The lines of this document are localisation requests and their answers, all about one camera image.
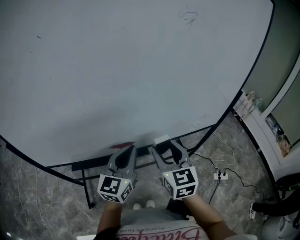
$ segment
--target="marble floor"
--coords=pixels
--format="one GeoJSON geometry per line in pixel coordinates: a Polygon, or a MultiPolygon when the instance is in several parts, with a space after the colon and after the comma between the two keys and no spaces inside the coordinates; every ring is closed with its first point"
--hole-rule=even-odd
{"type": "MultiPolygon", "coordinates": [[[[230,167],[236,171],[245,184],[254,184],[264,191],[265,198],[273,195],[267,171],[257,151],[241,125],[230,113],[216,130],[218,135],[234,151],[235,164],[227,166],[216,162],[219,169],[230,167]]],[[[205,134],[205,130],[183,137],[182,143],[190,148],[205,134]]],[[[197,153],[212,160],[233,163],[233,153],[214,134],[197,153]]],[[[153,161],[151,155],[140,157],[137,164],[153,161]]],[[[209,160],[197,155],[191,157],[197,169],[198,193],[209,201],[217,181],[213,180],[213,168],[209,160]]],[[[55,170],[72,178],[81,173],[71,172],[70,166],[55,170]]],[[[103,167],[88,169],[86,175],[101,174],[103,167]]],[[[128,197],[124,208],[134,203],[145,204],[153,199],[157,206],[166,206],[169,194],[161,186],[160,173],[156,165],[136,170],[138,183],[128,197]]],[[[263,224],[260,216],[255,220],[248,217],[249,205],[262,201],[253,187],[243,187],[240,179],[228,171],[228,180],[222,181],[211,201],[225,218],[227,224],[237,233],[252,233],[259,236],[263,224]]],[[[95,234],[105,202],[97,193],[98,179],[88,181],[91,200],[96,204],[89,209],[83,187],[52,176],[21,160],[5,147],[0,140],[0,230],[4,239],[14,240],[75,240],[77,236],[95,234]]]]}

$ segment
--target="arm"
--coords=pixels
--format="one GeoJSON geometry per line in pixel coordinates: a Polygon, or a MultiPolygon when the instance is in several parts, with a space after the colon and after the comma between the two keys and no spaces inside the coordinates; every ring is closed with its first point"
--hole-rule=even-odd
{"type": "Polygon", "coordinates": [[[107,201],[98,225],[97,234],[107,228],[120,226],[121,212],[122,204],[107,201]]]}
{"type": "Polygon", "coordinates": [[[183,198],[183,201],[210,240],[223,240],[236,235],[228,228],[218,211],[208,205],[199,195],[183,198]]]}

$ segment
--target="shoe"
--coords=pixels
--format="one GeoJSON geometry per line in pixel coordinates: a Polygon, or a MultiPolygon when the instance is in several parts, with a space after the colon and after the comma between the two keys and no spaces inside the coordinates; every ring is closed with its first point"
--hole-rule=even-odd
{"type": "Polygon", "coordinates": [[[142,209],[142,206],[141,206],[141,204],[136,203],[136,204],[133,206],[133,210],[139,210],[139,209],[142,209]]]}
{"type": "Polygon", "coordinates": [[[250,212],[249,212],[249,218],[253,220],[255,218],[255,211],[252,209],[253,203],[250,204],[250,212]]]}
{"type": "Polygon", "coordinates": [[[268,217],[269,217],[269,215],[265,215],[265,214],[262,213],[262,219],[263,219],[264,221],[267,221],[267,220],[268,220],[268,217]]]}
{"type": "Polygon", "coordinates": [[[146,208],[155,208],[155,202],[153,200],[148,200],[146,202],[146,208]]]}

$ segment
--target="floor outlet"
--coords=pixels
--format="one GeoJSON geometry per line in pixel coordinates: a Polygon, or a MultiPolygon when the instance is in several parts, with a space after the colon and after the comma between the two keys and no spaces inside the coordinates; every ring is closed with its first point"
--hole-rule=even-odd
{"type": "Polygon", "coordinates": [[[214,173],[214,180],[219,180],[219,177],[221,178],[220,180],[228,180],[228,174],[226,173],[225,176],[223,173],[219,176],[217,173],[214,173]]]}

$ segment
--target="marker scribble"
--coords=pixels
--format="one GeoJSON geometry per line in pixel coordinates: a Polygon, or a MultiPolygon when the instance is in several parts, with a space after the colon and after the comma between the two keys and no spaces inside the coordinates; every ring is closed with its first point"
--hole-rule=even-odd
{"type": "Polygon", "coordinates": [[[188,12],[185,12],[182,16],[180,15],[180,12],[178,13],[179,18],[183,18],[185,15],[187,15],[188,18],[185,18],[184,21],[186,21],[186,25],[188,26],[188,30],[191,28],[193,22],[196,20],[196,17],[199,15],[197,12],[192,12],[189,10],[188,6],[186,5],[188,12]]]}

